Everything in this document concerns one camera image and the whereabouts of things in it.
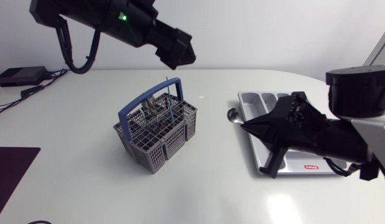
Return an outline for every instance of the utensil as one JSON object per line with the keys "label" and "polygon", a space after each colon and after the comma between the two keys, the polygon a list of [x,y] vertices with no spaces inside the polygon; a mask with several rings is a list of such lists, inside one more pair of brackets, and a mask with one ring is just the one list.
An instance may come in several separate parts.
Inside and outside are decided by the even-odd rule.
{"label": "utensil", "polygon": [[236,108],[231,108],[227,112],[227,118],[228,121],[231,121],[232,123],[240,123],[243,124],[242,119],[239,117],[239,112]]}

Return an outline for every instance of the black device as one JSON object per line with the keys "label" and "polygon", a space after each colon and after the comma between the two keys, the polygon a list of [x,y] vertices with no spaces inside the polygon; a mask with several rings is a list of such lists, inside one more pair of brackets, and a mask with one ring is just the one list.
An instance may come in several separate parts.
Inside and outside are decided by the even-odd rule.
{"label": "black device", "polygon": [[[385,176],[385,65],[333,70],[326,80],[329,107],[341,119],[327,119],[306,101],[304,92],[294,92],[280,97],[270,113],[241,124],[271,151],[266,167],[260,167],[263,174],[275,178],[285,153],[293,148],[323,156],[340,175],[360,169],[364,180],[376,178],[379,170]],[[366,131],[368,127],[380,134]],[[353,164],[342,170],[330,158]]]}
{"label": "black device", "polygon": [[9,68],[0,74],[0,86],[38,85],[44,80],[44,66]]}
{"label": "black device", "polygon": [[[171,69],[195,61],[192,36],[156,19],[154,0],[32,0],[30,13],[39,24],[56,28],[65,63],[75,73],[86,73],[95,60],[104,32],[131,46],[152,44],[156,55]],[[67,21],[72,18],[95,29],[87,62],[76,68],[72,60],[72,44]]]}

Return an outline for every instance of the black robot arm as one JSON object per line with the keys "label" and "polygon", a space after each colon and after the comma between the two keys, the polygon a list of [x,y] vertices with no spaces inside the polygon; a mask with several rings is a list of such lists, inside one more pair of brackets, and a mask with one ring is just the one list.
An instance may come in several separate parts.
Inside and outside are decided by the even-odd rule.
{"label": "black robot arm", "polygon": [[[171,69],[195,61],[192,36],[156,19],[154,0],[32,0],[30,13],[39,24],[56,28],[65,63],[75,73],[86,73],[92,66],[100,42],[100,33],[131,46],[152,44],[156,55]],[[95,29],[87,63],[76,68],[72,44],[64,15]]]}

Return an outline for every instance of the white table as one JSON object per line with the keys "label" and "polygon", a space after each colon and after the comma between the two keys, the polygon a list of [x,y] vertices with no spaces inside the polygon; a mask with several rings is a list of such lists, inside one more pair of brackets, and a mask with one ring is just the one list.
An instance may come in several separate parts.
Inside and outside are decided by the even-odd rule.
{"label": "white table", "polygon": [[[166,75],[181,78],[185,100],[198,108],[197,133],[152,175],[126,154],[113,125],[121,108]],[[22,89],[1,89],[0,103],[16,100]],[[0,114],[0,146],[42,148],[0,223],[385,223],[382,174],[370,182],[358,173],[257,174],[248,134],[226,119],[242,90],[303,90],[330,114],[324,82],[286,72],[66,75]]]}

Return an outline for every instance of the grid pattern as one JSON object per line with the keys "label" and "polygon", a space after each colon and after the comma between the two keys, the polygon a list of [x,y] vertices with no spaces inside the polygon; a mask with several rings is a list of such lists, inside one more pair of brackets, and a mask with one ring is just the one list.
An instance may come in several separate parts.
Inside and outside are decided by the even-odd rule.
{"label": "grid pattern", "polygon": [[170,134],[166,138],[166,157],[170,159],[185,143],[185,128],[184,125],[179,126],[179,128]]}
{"label": "grid pattern", "polygon": [[195,134],[197,109],[189,103],[183,101],[177,105],[177,113],[185,120],[187,124],[186,140],[188,141]]}
{"label": "grid pattern", "polygon": [[163,145],[159,145],[149,153],[149,159],[151,160],[152,170],[154,173],[165,163],[165,156],[162,147]]}
{"label": "grid pattern", "polygon": [[170,101],[174,120],[169,113],[167,93],[160,95],[154,102],[162,122],[158,123],[157,117],[144,108],[145,119],[139,110],[128,115],[130,142],[124,139],[121,125],[118,123],[114,126],[127,152],[137,163],[153,173],[195,134],[197,109],[184,101],[179,102],[176,96],[170,95]]}

